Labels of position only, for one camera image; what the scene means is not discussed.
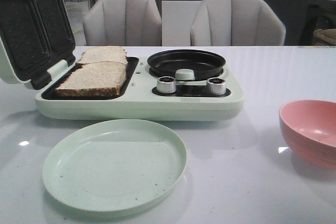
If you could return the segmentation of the bread slice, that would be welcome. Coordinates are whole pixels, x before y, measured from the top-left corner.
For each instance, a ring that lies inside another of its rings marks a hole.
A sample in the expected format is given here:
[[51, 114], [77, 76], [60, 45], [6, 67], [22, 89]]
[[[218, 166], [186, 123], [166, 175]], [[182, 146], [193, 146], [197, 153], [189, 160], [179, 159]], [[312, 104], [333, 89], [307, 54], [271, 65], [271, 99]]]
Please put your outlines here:
[[55, 93], [63, 97], [110, 97], [119, 95], [127, 66], [119, 62], [94, 62], [75, 70]]
[[97, 46], [87, 49], [81, 54], [77, 62], [86, 65], [95, 62], [117, 62], [124, 65], [128, 64], [127, 52], [121, 46]]

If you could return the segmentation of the pink bowl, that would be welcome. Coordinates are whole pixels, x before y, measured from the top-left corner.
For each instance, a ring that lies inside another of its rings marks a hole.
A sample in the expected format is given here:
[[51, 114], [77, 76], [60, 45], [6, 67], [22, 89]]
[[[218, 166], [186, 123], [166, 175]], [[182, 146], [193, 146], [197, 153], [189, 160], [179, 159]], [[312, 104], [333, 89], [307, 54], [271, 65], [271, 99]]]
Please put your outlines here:
[[335, 103], [298, 100], [279, 109], [282, 137], [305, 161], [335, 170]]

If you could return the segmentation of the green sandwich maker lid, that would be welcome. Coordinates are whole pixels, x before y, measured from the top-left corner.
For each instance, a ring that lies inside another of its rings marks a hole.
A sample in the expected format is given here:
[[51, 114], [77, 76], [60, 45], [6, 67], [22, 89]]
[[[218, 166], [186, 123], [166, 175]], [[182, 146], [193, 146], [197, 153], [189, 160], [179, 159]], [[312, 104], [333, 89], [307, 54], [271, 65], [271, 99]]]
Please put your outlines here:
[[1, 79], [40, 90], [74, 65], [63, 0], [1, 0]]

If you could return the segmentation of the green breakfast maker base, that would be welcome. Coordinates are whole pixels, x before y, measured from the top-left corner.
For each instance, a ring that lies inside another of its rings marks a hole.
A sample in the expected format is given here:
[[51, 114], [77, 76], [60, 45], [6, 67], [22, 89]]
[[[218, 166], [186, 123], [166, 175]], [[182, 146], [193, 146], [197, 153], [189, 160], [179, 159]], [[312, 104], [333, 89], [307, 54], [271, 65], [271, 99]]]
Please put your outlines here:
[[129, 57], [127, 79], [119, 96], [96, 98], [58, 97], [55, 88], [74, 67], [36, 94], [37, 109], [44, 116], [67, 120], [144, 119], [151, 121], [222, 121], [236, 117], [244, 106], [244, 92], [227, 66], [218, 77], [226, 82], [226, 92], [213, 95], [207, 82], [178, 81], [173, 94], [156, 91], [146, 57]]

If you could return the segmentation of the left silver control knob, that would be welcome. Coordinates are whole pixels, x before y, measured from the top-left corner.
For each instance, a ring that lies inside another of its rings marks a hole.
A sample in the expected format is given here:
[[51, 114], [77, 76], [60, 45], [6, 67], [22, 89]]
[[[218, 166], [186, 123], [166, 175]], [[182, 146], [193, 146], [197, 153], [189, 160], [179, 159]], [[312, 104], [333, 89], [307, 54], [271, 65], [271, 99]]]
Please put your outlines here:
[[162, 94], [172, 94], [176, 92], [176, 80], [174, 77], [162, 76], [157, 79], [156, 90]]

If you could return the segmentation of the silver control knob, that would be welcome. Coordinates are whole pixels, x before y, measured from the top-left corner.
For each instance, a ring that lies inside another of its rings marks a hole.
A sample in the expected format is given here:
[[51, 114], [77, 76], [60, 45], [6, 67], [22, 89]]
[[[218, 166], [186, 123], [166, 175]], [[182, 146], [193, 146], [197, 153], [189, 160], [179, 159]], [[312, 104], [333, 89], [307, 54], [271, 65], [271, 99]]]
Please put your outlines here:
[[206, 82], [206, 90], [211, 95], [224, 95], [226, 93], [227, 84], [221, 78], [209, 78]]
[[174, 77], [162, 76], [157, 79], [156, 90], [162, 94], [172, 94], [176, 92], [176, 80]]

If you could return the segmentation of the right silver control knob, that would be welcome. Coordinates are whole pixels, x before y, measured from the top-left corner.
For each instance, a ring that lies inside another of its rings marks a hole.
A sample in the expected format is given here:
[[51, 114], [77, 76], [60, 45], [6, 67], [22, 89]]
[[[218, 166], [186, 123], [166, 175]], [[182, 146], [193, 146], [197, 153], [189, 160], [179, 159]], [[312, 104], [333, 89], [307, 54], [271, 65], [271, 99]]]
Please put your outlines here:
[[227, 84], [221, 78], [209, 78], [206, 82], [206, 90], [211, 95], [224, 95], [226, 93]]

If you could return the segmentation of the black round frying pan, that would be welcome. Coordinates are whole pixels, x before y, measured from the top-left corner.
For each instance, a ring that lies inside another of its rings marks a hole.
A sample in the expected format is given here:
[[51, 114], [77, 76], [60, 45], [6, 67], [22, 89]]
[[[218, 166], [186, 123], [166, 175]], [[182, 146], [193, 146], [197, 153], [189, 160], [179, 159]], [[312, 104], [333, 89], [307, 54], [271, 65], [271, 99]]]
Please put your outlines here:
[[196, 81], [219, 76], [226, 63], [225, 58], [209, 51], [196, 49], [173, 49], [148, 57], [151, 73], [157, 77], [175, 77], [179, 69], [191, 69]]

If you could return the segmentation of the light green round plate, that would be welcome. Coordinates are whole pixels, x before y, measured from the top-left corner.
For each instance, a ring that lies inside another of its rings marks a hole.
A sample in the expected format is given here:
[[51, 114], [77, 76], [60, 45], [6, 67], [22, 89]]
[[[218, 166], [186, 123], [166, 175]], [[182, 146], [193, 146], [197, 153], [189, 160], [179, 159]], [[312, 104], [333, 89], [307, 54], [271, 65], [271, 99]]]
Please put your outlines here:
[[43, 166], [46, 190], [62, 204], [127, 216], [161, 202], [183, 176], [187, 150], [170, 128], [121, 119], [60, 141]]

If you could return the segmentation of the left grey upholstered chair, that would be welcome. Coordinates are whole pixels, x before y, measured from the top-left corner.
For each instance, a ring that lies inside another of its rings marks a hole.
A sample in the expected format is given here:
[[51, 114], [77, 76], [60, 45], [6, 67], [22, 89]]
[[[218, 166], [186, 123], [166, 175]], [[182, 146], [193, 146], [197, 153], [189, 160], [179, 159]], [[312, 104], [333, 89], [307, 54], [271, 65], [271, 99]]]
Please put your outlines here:
[[155, 0], [98, 0], [83, 20], [88, 46], [160, 46]]

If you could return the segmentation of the grey upholstered chair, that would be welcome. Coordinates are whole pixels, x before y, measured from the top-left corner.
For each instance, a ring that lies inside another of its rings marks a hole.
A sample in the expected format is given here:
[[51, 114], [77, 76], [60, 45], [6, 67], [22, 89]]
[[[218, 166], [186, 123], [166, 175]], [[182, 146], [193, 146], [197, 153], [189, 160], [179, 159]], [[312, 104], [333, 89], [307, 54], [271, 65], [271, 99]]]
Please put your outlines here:
[[88, 46], [160, 46], [155, 0], [98, 0], [83, 20]]
[[263, 0], [203, 0], [190, 33], [192, 46], [282, 46], [286, 27]]

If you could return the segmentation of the right grey upholstered chair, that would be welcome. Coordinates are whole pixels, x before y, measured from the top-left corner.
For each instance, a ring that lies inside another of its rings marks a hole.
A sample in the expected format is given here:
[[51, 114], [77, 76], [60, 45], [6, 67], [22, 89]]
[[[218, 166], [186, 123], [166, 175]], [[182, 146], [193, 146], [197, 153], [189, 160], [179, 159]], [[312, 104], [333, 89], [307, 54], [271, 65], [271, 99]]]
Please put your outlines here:
[[263, 0], [203, 0], [190, 33], [192, 46], [282, 46], [286, 27]]

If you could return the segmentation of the white cabinet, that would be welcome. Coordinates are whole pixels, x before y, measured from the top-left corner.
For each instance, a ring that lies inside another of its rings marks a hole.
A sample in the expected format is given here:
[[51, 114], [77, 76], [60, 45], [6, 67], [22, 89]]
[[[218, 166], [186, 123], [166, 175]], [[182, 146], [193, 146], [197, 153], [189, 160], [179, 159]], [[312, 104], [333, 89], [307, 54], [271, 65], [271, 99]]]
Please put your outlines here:
[[162, 0], [162, 45], [189, 46], [191, 26], [202, 0]]

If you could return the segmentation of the beige cushion at right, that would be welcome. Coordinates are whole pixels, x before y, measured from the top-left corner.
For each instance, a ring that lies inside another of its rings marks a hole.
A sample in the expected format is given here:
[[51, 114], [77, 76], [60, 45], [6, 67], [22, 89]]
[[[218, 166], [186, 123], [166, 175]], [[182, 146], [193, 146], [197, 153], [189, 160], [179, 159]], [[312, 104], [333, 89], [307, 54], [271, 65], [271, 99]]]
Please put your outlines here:
[[313, 35], [319, 38], [325, 44], [335, 46], [335, 28], [332, 29], [316, 29]]

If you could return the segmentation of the dark appliance at right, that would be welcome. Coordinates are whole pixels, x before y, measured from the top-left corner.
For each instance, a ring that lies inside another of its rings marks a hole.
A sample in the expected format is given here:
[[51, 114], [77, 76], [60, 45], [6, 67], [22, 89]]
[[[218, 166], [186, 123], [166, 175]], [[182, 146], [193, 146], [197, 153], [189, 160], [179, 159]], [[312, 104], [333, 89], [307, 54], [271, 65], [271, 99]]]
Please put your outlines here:
[[311, 0], [307, 7], [304, 27], [299, 45], [310, 46], [317, 42], [313, 35], [316, 29], [335, 28], [335, 0]]

